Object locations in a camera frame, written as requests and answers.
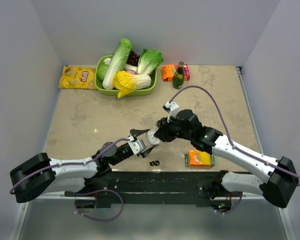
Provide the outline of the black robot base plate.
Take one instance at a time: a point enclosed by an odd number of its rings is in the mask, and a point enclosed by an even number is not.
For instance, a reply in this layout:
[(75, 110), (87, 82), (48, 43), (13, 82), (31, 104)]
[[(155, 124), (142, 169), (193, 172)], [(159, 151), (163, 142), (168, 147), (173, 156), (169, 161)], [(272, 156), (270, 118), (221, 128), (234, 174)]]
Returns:
[(35, 197), (64, 191), (67, 197), (96, 196), (98, 208), (112, 204), (195, 205), (222, 208), (216, 197), (230, 192), (221, 186), (224, 171), (218, 172), (138, 172), (113, 171), (92, 177), (47, 177), (34, 185)]

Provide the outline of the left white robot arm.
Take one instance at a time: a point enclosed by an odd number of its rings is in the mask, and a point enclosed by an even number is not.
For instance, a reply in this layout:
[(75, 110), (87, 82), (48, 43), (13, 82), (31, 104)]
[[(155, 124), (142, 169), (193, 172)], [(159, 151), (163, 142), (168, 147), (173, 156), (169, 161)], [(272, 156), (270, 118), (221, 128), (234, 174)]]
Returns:
[(45, 152), (38, 153), (10, 171), (9, 193), (15, 196), (17, 203), (62, 191), (89, 196), (94, 184), (88, 179), (110, 173), (112, 166), (132, 156), (147, 157), (160, 143), (154, 134), (153, 129), (132, 129), (127, 138), (106, 142), (95, 155), (83, 159), (55, 159)]

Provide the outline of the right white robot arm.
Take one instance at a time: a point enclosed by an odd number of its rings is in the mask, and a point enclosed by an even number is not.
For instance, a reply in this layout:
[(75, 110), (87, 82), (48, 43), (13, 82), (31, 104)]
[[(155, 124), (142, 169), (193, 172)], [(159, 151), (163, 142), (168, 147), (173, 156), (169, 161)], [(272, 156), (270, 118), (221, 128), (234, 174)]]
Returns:
[(291, 159), (285, 156), (276, 159), (230, 142), (222, 132), (203, 126), (190, 109), (164, 117), (156, 125), (158, 129), (154, 136), (162, 142), (190, 141), (196, 150), (226, 159), (249, 172), (239, 174), (222, 170), (210, 187), (217, 196), (223, 197), (228, 192), (252, 193), (263, 196), (276, 207), (286, 208), (299, 184)]

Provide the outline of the white earbud charging case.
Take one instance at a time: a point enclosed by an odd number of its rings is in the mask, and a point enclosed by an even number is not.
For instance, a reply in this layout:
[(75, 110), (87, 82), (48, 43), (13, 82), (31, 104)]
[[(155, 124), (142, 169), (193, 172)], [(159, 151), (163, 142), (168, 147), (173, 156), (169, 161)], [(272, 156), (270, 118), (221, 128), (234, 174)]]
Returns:
[(160, 140), (154, 136), (155, 133), (155, 129), (151, 129), (146, 133), (146, 139), (151, 146), (156, 146), (160, 144)]

